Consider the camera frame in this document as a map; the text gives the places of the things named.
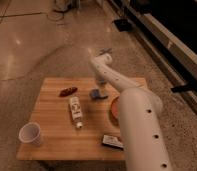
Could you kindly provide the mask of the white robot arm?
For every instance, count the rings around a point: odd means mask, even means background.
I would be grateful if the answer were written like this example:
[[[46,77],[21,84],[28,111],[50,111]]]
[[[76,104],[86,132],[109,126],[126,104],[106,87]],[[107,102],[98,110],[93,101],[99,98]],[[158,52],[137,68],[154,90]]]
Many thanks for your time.
[[[118,118],[127,171],[173,171],[157,118],[163,111],[162,100],[109,67],[111,63],[109,54],[90,59],[97,84],[109,83],[120,93]]]

